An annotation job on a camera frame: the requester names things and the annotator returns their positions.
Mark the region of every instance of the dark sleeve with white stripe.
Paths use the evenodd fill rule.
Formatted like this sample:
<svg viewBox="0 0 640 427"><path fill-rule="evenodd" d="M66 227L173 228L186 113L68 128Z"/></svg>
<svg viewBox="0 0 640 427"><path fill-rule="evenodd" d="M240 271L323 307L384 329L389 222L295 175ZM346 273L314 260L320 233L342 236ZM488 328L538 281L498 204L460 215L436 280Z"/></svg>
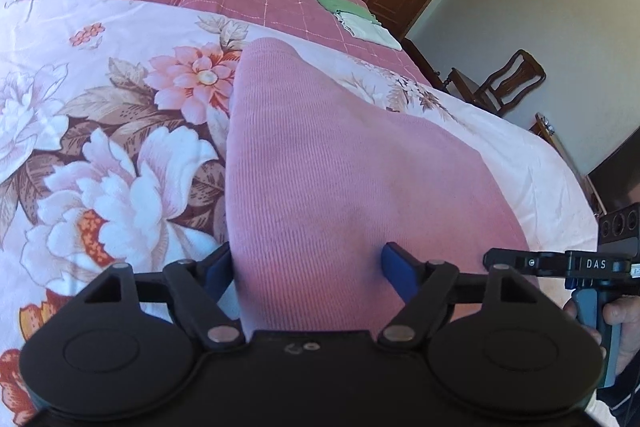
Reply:
<svg viewBox="0 0 640 427"><path fill-rule="evenodd" d="M602 400L609 406L611 413L620 423L620 427L640 427L640 390L638 388L636 388L636 396L632 401L628 420L624 423L630 395L634 390L634 384L638 380L638 371L640 371L640 353L616 378L615 385L606 389L599 389L597 393L598 400Z"/></svg>

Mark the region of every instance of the gray wall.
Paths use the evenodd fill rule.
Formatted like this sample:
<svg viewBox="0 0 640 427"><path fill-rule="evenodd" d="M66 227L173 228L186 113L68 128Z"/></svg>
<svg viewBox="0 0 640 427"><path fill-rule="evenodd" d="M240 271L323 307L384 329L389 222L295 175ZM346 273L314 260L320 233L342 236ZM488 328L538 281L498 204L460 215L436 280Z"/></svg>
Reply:
<svg viewBox="0 0 640 427"><path fill-rule="evenodd" d="M410 38L442 76L478 83L529 51L548 79L507 120L542 112L583 174L640 126L640 0L443 0Z"/></svg>

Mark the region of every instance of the green towel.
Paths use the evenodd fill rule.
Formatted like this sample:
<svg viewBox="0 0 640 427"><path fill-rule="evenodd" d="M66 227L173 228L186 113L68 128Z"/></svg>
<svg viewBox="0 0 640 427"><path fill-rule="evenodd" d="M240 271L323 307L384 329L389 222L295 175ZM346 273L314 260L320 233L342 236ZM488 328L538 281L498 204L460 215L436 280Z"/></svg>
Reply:
<svg viewBox="0 0 640 427"><path fill-rule="evenodd" d="M347 0L317 0L322 7L331 13L353 13L364 20L371 21L374 24L380 24L375 16L366 8Z"/></svg>

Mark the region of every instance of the white floral blanket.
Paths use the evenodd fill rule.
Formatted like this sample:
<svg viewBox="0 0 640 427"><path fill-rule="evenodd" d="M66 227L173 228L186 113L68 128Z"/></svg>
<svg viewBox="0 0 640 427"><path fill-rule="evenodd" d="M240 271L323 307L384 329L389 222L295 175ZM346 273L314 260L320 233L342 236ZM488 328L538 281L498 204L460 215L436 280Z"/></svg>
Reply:
<svg viewBox="0 0 640 427"><path fill-rule="evenodd" d="M478 150L533 250L595 246L580 188L542 140L340 52L127 0L0 0L0 21L0 425L33 415L19 349L69 296L112 263L154 271L225 241L228 108L247 41L282 39L368 102Z"/></svg>

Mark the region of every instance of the folded pink clothing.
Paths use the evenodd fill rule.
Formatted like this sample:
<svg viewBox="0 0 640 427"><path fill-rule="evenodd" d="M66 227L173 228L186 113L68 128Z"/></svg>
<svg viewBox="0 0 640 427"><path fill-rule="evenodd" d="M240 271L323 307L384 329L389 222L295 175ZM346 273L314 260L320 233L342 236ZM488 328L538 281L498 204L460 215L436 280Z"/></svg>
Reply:
<svg viewBox="0 0 640 427"><path fill-rule="evenodd" d="M379 331L402 307L380 267L388 241L470 273L492 247L527 250L476 150L277 39L251 42L236 71L226 202L248 332Z"/></svg>

